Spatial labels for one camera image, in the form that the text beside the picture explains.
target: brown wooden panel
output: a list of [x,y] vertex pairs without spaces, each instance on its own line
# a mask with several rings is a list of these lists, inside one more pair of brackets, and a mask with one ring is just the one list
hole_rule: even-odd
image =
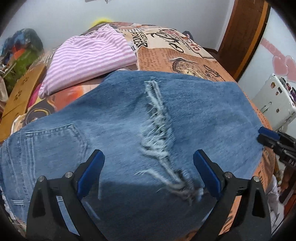
[[264,6],[264,0],[235,1],[224,39],[218,51],[219,63],[233,77],[254,41],[262,15],[266,15]]

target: patterned bedsheet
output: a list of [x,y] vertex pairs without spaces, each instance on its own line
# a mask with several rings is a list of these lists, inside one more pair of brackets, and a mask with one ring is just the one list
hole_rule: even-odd
[[[211,81],[233,81],[227,71],[200,45],[180,32],[159,26],[136,23],[109,23],[122,33],[138,57],[137,64],[128,66],[122,71],[164,71],[194,75]],[[83,34],[89,33],[104,24],[96,25]],[[39,62],[50,64],[54,50],[45,55]],[[82,84],[62,90],[46,99],[35,101],[27,113],[15,120],[12,132],[15,132],[35,119],[50,115],[97,87],[104,77],[95,78]],[[250,101],[260,118],[262,125],[271,128],[263,114]],[[261,162],[254,175],[259,176],[264,189],[271,180],[275,164],[275,155],[269,148],[264,148]],[[237,197],[221,233],[229,230],[238,209],[240,197]],[[196,231],[192,231],[181,240],[190,240]]]

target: wooden door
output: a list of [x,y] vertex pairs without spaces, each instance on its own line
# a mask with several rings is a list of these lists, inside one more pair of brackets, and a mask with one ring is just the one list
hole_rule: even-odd
[[262,38],[270,7],[264,0],[235,0],[217,60],[236,80],[249,64]]

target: pink heart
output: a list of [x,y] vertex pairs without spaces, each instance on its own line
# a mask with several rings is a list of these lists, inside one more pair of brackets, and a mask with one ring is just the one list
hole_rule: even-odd
[[288,74],[288,66],[285,64],[285,59],[279,56],[274,56],[272,59],[272,65],[274,66],[274,73],[281,76]]
[[294,59],[291,56],[286,56],[285,64],[288,67],[288,76],[287,79],[290,81],[296,82],[296,64]]

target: blue gripper pad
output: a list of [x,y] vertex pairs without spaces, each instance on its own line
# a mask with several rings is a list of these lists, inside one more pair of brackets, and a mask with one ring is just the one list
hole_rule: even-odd
[[77,197],[79,200],[87,196],[95,180],[99,180],[104,163],[105,156],[102,151],[95,150],[85,163],[80,164],[85,165],[86,169],[77,183]]
[[193,163],[211,196],[219,200],[225,185],[222,169],[217,163],[212,162],[203,150],[194,153]]
[[278,135],[275,131],[272,131],[270,129],[267,129],[265,127],[260,127],[260,129],[258,130],[259,134],[267,136],[271,139],[274,139],[275,141],[279,141],[280,140],[280,135]]

